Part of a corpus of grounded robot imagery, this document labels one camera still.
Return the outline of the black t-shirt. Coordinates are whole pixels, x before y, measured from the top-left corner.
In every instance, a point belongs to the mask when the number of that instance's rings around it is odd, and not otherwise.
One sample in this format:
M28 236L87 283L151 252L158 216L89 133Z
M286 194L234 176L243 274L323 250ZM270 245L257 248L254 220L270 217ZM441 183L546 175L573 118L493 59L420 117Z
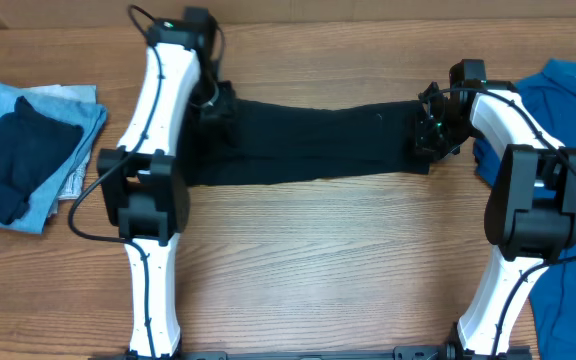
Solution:
M233 114L190 125L182 172L190 186L425 175L429 163L414 156L410 140L423 112L417 101L325 110L238 99Z

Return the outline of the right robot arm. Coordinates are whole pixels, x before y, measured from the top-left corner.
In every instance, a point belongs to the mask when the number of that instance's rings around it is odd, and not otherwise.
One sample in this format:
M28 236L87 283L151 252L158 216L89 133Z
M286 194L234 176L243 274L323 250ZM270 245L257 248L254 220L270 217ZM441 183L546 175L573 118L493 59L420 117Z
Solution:
M483 138L501 164L485 208L492 249L475 296L443 345L398 347L398 359L529 359L510 334L537 280L566 263L576 244L576 148L532 117L509 82L465 80L420 93L416 153L439 160L469 137Z

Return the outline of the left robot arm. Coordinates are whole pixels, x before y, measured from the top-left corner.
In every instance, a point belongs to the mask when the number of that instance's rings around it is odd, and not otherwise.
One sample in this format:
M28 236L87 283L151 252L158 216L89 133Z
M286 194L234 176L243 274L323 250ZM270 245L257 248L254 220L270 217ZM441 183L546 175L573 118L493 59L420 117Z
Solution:
M172 359L181 328L175 310L175 257L189 215L182 146L201 120L234 114L234 92L219 81L214 44L224 35L206 10L156 19L145 33L147 70L116 149L97 169L109 220L131 269L133 330L128 359Z

